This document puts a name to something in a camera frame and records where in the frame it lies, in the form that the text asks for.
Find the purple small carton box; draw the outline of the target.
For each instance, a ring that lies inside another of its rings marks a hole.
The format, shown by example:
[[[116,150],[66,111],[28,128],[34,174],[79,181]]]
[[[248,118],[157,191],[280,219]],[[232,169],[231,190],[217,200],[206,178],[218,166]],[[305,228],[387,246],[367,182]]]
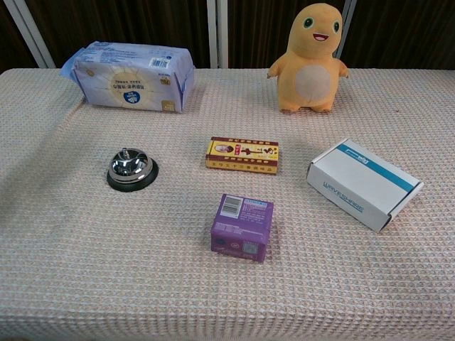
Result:
[[[223,194],[210,230],[211,250],[262,263],[273,211],[272,202]]]

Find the blue tissue pack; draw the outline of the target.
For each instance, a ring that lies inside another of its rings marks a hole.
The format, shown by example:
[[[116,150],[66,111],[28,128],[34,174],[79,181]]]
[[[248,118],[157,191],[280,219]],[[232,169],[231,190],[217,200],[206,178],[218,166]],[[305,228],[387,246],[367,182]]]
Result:
[[[60,70],[90,104],[183,112],[194,86],[193,59],[185,48],[95,41]]]

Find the yellow red spice box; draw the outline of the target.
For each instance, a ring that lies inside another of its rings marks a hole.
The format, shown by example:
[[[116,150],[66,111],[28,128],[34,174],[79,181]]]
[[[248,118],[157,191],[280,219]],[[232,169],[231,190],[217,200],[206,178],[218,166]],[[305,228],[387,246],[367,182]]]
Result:
[[[205,154],[207,168],[276,175],[279,144],[273,141],[212,136]]]

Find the silver desk bell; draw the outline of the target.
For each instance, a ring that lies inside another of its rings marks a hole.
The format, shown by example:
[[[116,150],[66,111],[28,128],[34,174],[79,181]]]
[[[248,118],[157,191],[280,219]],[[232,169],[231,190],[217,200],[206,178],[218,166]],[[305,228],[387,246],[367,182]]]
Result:
[[[107,183],[114,190],[129,193],[149,186],[158,174],[158,164],[144,151],[123,148],[110,161]]]

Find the white metal frame post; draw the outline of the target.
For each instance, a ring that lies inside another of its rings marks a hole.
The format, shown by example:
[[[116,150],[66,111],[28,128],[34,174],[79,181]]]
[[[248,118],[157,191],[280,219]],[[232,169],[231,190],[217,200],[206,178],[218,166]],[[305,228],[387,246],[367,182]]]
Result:
[[[228,0],[206,0],[210,67],[229,68]]]
[[[344,7],[342,12],[342,19],[343,19],[343,30],[341,35],[340,44],[335,52],[335,57],[341,59],[343,48],[346,42],[346,38],[348,36],[348,31],[350,28],[350,23],[355,13],[355,7],[357,4],[357,0],[345,0]]]
[[[3,0],[39,68],[56,68],[25,0]]]

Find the white blue cardboard box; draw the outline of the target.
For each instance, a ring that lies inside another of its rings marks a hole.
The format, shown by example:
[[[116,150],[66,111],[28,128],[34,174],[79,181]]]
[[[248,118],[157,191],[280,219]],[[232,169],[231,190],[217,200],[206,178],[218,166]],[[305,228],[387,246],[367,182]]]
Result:
[[[424,187],[422,181],[350,139],[312,160],[306,180],[376,233]]]

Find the beige waffle tablecloth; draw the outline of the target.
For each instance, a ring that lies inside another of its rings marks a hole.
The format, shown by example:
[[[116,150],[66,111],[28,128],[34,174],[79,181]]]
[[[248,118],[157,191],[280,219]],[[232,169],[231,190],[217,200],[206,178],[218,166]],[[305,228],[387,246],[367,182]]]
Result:
[[[455,341],[455,71],[352,69],[331,112],[264,69],[199,69],[182,114],[95,107],[50,69],[0,74],[0,340]],[[212,136],[276,175],[207,168]],[[424,183],[375,233],[306,182],[351,139]],[[142,190],[107,183],[137,148]],[[223,194],[272,202],[262,263],[211,250]]]

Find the orange plush dinosaur toy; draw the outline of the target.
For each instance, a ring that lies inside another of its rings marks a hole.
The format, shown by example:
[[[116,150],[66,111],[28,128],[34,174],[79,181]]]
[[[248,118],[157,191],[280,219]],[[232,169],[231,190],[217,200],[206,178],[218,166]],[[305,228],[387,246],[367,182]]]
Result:
[[[267,72],[277,78],[280,111],[331,111],[339,78],[349,76],[347,66],[333,56],[342,28],[341,13],[329,4],[311,4],[297,14],[286,52]]]

